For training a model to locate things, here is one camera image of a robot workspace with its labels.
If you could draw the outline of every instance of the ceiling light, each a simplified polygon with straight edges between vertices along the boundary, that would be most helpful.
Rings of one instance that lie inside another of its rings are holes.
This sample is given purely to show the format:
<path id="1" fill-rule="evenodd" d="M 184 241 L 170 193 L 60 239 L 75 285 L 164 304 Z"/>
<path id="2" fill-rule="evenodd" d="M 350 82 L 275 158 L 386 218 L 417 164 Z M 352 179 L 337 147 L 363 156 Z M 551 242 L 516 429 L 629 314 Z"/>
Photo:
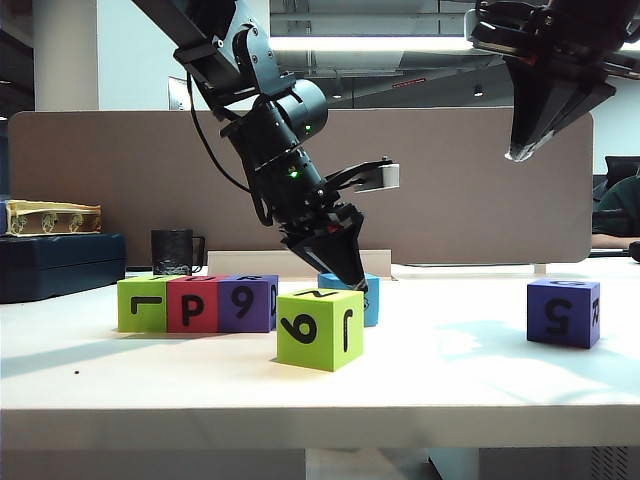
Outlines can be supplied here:
<path id="1" fill-rule="evenodd" d="M 640 52 L 640 42 L 625 43 L 620 49 L 621 52 Z"/>
<path id="2" fill-rule="evenodd" d="M 473 48 L 464 37 L 271 37 L 276 51 L 316 52 L 463 52 Z"/>

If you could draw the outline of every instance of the cubicle divider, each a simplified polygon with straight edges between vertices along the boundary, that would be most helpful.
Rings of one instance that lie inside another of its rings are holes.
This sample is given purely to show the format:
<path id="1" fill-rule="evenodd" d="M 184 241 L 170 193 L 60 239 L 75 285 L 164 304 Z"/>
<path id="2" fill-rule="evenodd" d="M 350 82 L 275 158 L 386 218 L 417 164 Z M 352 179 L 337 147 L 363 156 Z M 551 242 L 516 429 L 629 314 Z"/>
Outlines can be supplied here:
<path id="1" fill-rule="evenodd" d="M 345 191 L 366 214 L 363 249 L 394 263 L 573 262 L 590 248 L 593 121 L 589 115 L 530 160 L 504 158 L 510 108 L 332 110 L 305 147 L 321 174 L 388 155 L 400 188 Z M 221 125 L 200 112 L 236 178 Z M 153 228 L 191 227 L 209 250 L 283 248 L 249 196 L 215 169 L 188 112 L 25 112 L 9 126 L 13 198 L 100 204 L 123 233 L 129 265 L 150 264 Z"/>

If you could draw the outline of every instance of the foam block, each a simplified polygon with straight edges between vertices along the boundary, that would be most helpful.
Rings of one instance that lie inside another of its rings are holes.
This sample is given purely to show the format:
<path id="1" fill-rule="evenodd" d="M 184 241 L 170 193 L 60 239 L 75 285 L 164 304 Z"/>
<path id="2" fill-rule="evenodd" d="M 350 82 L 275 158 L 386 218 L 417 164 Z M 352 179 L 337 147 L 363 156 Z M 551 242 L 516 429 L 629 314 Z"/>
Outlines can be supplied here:
<path id="1" fill-rule="evenodd" d="M 167 332 L 218 332 L 220 276 L 191 276 L 167 283 Z"/>
<path id="2" fill-rule="evenodd" d="M 167 282 L 180 275 L 144 275 L 118 282 L 120 332 L 167 331 Z"/>
<path id="3" fill-rule="evenodd" d="M 278 361 L 336 371 L 362 355 L 364 295 L 307 289 L 278 296 Z"/>
<path id="4" fill-rule="evenodd" d="M 218 284 L 221 332 L 270 332 L 276 324 L 277 275 L 230 275 Z"/>
<path id="5" fill-rule="evenodd" d="M 527 340 L 591 348 L 600 338 L 600 284 L 543 279 L 527 285 Z"/>
<path id="6" fill-rule="evenodd" d="M 378 312 L 380 310 L 380 277 L 365 273 L 369 291 L 364 294 L 364 326 L 375 327 L 378 324 Z M 333 273 L 318 274 L 318 288 L 331 288 L 335 290 L 351 290 Z"/>

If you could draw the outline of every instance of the green block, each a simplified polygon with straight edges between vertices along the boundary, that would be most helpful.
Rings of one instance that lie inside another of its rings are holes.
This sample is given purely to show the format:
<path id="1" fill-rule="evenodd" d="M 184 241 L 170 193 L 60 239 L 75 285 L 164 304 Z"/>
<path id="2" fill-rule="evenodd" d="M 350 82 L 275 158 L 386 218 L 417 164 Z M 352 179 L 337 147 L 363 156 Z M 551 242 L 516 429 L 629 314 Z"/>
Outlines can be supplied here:
<path id="1" fill-rule="evenodd" d="M 325 288 L 277 298 L 278 361 L 335 372 L 362 355 L 364 294 Z"/>
<path id="2" fill-rule="evenodd" d="M 130 277 L 118 282 L 120 332 L 167 331 L 167 282 L 183 275 Z"/>

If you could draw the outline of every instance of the blue block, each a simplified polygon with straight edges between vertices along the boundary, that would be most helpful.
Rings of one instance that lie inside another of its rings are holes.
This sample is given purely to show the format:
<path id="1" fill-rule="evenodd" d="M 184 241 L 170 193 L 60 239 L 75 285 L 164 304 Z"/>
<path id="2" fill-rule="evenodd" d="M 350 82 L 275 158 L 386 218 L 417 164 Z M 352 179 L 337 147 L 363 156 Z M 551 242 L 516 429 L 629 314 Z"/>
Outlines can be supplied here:
<path id="1" fill-rule="evenodd" d="M 375 327 L 378 324 L 380 310 L 380 277 L 368 273 L 365 273 L 364 276 L 369 284 L 369 291 L 364 296 L 364 326 Z M 351 290 L 333 273 L 318 274 L 318 288 Z"/>
<path id="2" fill-rule="evenodd" d="M 527 340 L 591 348 L 600 338 L 600 283 L 538 280 L 527 285 Z"/>

